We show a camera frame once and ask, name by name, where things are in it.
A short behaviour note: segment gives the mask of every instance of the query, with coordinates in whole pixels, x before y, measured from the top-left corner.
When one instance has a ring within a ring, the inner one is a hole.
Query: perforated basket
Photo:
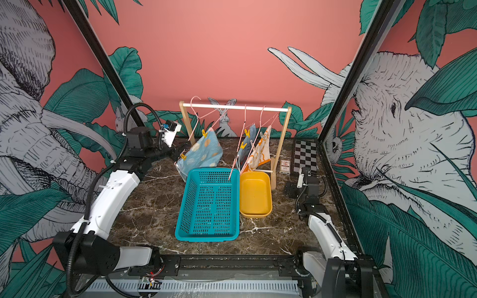
[[[186,182],[176,238],[220,242],[239,236],[240,172],[227,168],[192,169]]]

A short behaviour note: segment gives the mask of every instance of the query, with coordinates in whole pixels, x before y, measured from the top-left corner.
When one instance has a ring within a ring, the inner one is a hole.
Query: dark marble surface
[[[218,166],[230,167],[237,149],[236,139],[220,139],[224,149]],[[275,156],[278,140],[271,140],[270,153]],[[290,160],[294,141],[285,140],[280,159]],[[318,167],[323,168],[321,161]],[[270,163],[261,166],[270,169]],[[277,188],[272,191],[273,211],[266,218],[251,219],[240,215],[240,235],[227,242],[183,242],[176,239],[185,183],[170,158],[157,162],[147,177],[129,196],[119,213],[109,240],[120,246],[154,245],[164,254],[294,254],[301,246],[317,247],[318,241],[306,222],[300,221],[294,211],[294,201],[282,194],[289,175],[277,173]],[[321,198],[328,208],[333,223],[345,238],[336,206],[328,190]]]

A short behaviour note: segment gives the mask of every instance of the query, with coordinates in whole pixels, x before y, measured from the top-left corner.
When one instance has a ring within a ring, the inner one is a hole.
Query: checkerboard
[[[311,174],[316,175],[316,143],[295,140],[295,154],[293,155],[293,173],[298,174],[300,168],[311,168]]]

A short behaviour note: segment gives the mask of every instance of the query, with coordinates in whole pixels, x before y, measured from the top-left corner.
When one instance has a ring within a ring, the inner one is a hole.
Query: wooden clothes rack
[[[285,122],[283,123],[283,129],[281,130],[280,142],[278,143],[277,155],[275,158],[270,159],[270,186],[272,189],[277,187],[277,165],[280,157],[281,147],[283,146],[283,140],[285,139],[285,134],[288,128],[288,121],[290,120],[291,107],[285,108],[268,108],[268,107],[253,107],[253,106],[241,106],[241,105],[216,105],[216,104],[202,104],[202,103],[185,103],[183,101],[179,102],[179,108],[182,113],[182,122],[186,126],[187,133],[190,136],[190,142],[192,145],[196,143],[196,139],[192,134],[192,126],[190,124],[189,115],[187,113],[187,107],[193,108],[219,108],[219,109],[229,109],[229,110],[251,110],[251,111],[269,111],[269,112],[286,112]]]

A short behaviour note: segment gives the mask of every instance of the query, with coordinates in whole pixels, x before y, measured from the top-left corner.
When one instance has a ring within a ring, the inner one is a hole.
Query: blue polka dot cloth
[[[257,128],[255,127],[255,124],[252,124],[249,134],[245,135],[245,139],[243,140],[243,143],[240,144],[240,149],[238,150],[238,160],[235,164],[239,170],[242,169],[242,166],[247,161],[247,157],[249,156],[250,150],[252,149],[252,142],[255,140],[256,136]]]
[[[220,146],[217,136],[212,128],[207,130],[197,143],[190,150],[180,157],[176,162],[176,168],[184,182],[187,181],[187,174],[195,168],[217,166],[222,158],[223,150]]]

